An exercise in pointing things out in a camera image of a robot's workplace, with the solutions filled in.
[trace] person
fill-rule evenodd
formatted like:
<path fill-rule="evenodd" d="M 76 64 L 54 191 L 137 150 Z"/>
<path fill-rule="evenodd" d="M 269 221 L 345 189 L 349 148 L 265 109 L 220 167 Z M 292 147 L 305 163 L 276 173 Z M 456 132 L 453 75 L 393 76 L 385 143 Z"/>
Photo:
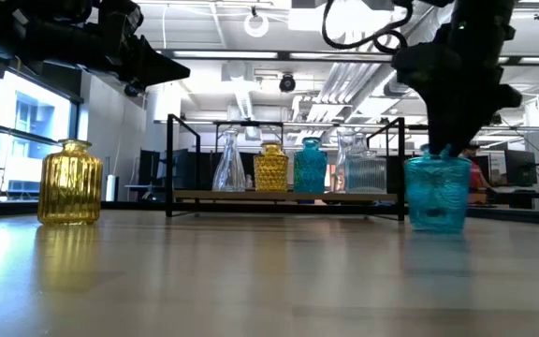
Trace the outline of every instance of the person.
<path fill-rule="evenodd" d="M 470 157 L 475 156 L 477 154 L 478 146 L 470 145 L 465 150 L 461 152 L 461 156 L 467 159 L 470 159 Z M 482 169 L 479 167 L 479 165 L 475 164 L 472 161 L 472 170 L 471 170 L 471 177 L 469 181 L 469 189 L 472 191 L 480 190 L 480 189 L 486 189 L 487 191 L 492 191 L 492 186 L 490 183 L 486 180 L 486 177 L 484 177 L 484 172 L 482 172 Z"/>

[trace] window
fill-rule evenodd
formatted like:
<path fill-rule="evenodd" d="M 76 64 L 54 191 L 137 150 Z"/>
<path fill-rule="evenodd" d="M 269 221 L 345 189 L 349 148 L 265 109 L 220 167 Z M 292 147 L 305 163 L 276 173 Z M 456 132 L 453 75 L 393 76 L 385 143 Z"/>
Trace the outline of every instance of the window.
<path fill-rule="evenodd" d="M 69 136 L 71 103 L 6 72 L 0 80 L 0 125 L 48 139 Z"/>
<path fill-rule="evenodd" d="M 0 132 L 0 189 L 9 192 L 38 192 L 43 158 L 61 150 L 58 146 Z"/>
<path fill-rule="evenodd" d="M 6 72 L 0 80 L 0 189 L 38 193 L 50 145 L 69 135 L 69 100 Z"/>

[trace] metal rack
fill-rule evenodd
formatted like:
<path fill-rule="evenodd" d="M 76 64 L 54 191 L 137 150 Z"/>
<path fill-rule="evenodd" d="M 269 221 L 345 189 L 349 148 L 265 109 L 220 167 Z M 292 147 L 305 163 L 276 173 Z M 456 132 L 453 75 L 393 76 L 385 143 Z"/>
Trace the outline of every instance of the metal rack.
<path fill-rule="evenodd" d="M 200 135 L 189 127 L 180 118 L 168 116 L 168 153 L 173 149 L 174 121 L 183 126 L 189 133 L 196 138 L 196 190 L 177 190 L 173 189 L 172 174 L 168 171 L 167 189 L 166 189 L 166 216 L 171 217 L 175 212 L 260 212 L 260 213 L 307 213 L 307 214 L 359 214 L 359 215 L 397 215 L 396 220 L 404 220 L 404 184 L 396 194 L 308 194 L 308 193 L 264 193 L 264 192 L 213 192 L 200 190 L 200 167 L 199 157 L 201 157 Z M 284 124 L 280 122 L 255 122 L 255 121 L 233 121 L 233 122 L 215 122 L 216 125 L 216 149 L 217 136 L 219 135 L 220 125 L 240 125 L 240 126 L 262 126 L 274 125 L 282 128 L 281 137 L 284 137 Z M 404 119 L 399 118 L 395 122 L 382 127 L 376 133 L 368 137 L 369 139 L 386 133 L 393 127 L 398 128 L 398 132 L 404 134 Z M 400 137 L 399 146 L 404 149 L 404 137 Z M 399 152 L 399 158 L 402 165 L 404 163 L 404 151 Z M 324 200 L 329 203 L 340 202 L 340 205 L 309 205 L 300 204 L 303 200 Z M 394 202 L 393 205 L 376 206 L 374 201 Z"/>

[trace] wooden shelf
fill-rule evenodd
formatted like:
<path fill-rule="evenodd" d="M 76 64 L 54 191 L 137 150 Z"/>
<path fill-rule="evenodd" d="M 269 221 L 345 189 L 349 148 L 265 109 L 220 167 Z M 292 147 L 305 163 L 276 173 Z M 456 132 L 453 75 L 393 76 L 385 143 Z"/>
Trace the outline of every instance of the wooden shelf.
<path fill-rule="evenodd" d="M 213 192 L 176 190 L 175 198 L 199 198 L 216 200 L 325 200 L 325 201 L 397 201 L 394 194 L 336 194 L 293 192 Z"/>

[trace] ribbed glass vase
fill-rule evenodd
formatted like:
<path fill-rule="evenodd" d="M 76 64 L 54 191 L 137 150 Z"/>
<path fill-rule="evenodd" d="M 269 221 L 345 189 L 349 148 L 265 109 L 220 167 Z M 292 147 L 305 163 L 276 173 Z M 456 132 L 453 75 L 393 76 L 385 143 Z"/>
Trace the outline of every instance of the ribbed glass vase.
<path fill-rule="evenodd" d="M 355 134 L 345 165 L 346 193 L 386 193 L 386 159 L 367 148 L 365 135 Z"/>
<path fill-rule="evenodd" d="M 44 225 L 91 225 L 101 211 L 103 165 L 87 153 L 91 143 L 60 141 L 58 154 L 43 159 L 38 221 Z"/>

